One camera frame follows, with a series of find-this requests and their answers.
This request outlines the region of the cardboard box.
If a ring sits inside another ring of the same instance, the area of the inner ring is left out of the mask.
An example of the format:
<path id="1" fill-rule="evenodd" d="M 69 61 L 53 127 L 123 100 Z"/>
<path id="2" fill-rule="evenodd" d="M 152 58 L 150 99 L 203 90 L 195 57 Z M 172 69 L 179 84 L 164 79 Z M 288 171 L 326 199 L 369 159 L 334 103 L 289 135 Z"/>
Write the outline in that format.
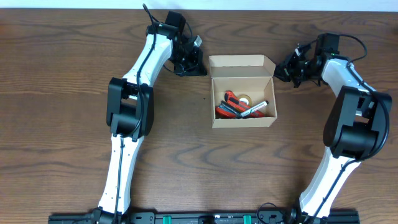
<path id="1" fill-rule="evenodd" d="M 213 128 L 259 128 L 270 127 L 277 119 L 273 74 L 275 63 L 265 55 L 212 55 L 209 57 L 211 76 L 211 121 Z M 224 100 L 226 91 L 236 96 L 248 95 L 252 107 L 262 101 L 269 104 L 260 109 L 258 118 L 249 115 L 240 119 L 229 119 L 215 108 Z"/>

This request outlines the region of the black whiteboard marker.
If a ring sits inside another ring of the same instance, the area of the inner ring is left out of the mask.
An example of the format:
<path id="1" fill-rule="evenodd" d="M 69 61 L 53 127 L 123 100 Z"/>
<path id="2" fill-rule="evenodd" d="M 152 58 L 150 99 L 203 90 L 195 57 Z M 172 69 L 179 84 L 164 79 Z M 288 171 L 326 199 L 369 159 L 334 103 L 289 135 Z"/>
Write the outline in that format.
<path id="1" fill-rule="evenodd" d="M 236 118 L 245 118 L 248 117 L 249 115 L 256 115 L 258 118 L 263 117 L 264 114 L 263 113 L 259 113 L 257 114 L 257 112 L 262 109 L 265 108 L 267 105 L 269 104 L 268 101 L 262 101 L 259 104 L 257 104 L 256 106 L 253 106 L 251 108 L 249 108 L 246 111 L 243 111 L 242 113 L 238 114 Z"/>

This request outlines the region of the red utility knife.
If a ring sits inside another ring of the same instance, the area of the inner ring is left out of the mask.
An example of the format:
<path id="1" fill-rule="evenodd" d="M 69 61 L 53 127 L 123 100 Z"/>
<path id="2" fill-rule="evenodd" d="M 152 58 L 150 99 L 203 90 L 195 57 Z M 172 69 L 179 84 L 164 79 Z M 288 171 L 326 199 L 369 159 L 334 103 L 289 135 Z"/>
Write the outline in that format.
<path id="1" fill-rule="evenodd" d="M 231 106 L 233 106 L 235 109 L 237 109 L 240 113 L 243 111 L 248 110 L 252 106 L 248 106 L 247 104 L 240 102 L 238 100 L 238 96 L 236 96 L 232 91 L 228 90 L 224 94 L 224 100 Z"/>

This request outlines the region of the red black stapler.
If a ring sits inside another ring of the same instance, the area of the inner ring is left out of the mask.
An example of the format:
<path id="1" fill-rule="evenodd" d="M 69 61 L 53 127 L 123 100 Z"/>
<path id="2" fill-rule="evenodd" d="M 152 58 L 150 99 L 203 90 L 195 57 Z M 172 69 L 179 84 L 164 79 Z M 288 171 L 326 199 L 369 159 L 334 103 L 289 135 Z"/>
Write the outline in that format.
<path id="1" fill-rule="evenodd" d="M 216 108 L 216 113 L 229 118 L 229 119 L 239 119 L 242 118 L 241 113 L 235 109 L 233 106 L 225 101 L 222 101 Z"/>

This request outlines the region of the yellow clear tape roll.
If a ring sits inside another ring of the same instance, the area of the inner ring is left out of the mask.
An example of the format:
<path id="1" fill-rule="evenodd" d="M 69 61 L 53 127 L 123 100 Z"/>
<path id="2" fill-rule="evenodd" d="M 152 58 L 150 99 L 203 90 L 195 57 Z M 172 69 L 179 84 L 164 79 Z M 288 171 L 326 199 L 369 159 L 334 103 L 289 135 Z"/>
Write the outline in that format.
<path id="1" fill-rule="evenodd" d="M 248 95 L 239 95 L 238 100 L 247 104 L 248 106 L 252 106 L 252 99 Z"/>

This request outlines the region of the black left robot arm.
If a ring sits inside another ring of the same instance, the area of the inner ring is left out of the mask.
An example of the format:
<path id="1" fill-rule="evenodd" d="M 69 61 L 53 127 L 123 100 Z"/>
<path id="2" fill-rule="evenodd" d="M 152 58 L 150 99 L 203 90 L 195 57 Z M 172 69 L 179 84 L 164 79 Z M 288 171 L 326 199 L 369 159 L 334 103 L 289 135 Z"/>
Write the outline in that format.
<path id="1" fill-rule="evenodd" d="M 131 182 L 137 153 L 154 122 L 154 83 L 167 61 L 180 77 L 205 76 L 202 40 L 185 35 L 184 16 L 169 11 L 165 22 L 154 17 L 146 29 L 146 43 L 137 61 L 122 78 L 108 85 L 106 124 L 112 152 L 108 176 L 98 207 L 87 223 L 127 223 Z"/>

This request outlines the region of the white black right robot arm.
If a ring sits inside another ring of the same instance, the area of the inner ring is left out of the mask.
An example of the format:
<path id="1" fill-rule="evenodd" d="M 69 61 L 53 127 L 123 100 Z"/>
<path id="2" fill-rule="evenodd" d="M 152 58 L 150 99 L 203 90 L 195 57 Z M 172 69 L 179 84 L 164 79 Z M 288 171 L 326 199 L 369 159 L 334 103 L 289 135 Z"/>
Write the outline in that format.
<path id="1" fill-rule="evenodd" d="M 325 151 L 309 186 L 295 205 L 282 212 L 282 223 L 359 223 L 355 210 L 334 210 L 332 204 L 350 173 L 385 145 L 392 98 L 366 83 L 354 60 L 340 54 L 341 35 L 324 33 L 311 45 L 299 45 L 278 64 L 274 76 L 299 87 L 304 81 L 328 85 L 336 101 L 323 130 Z"/>

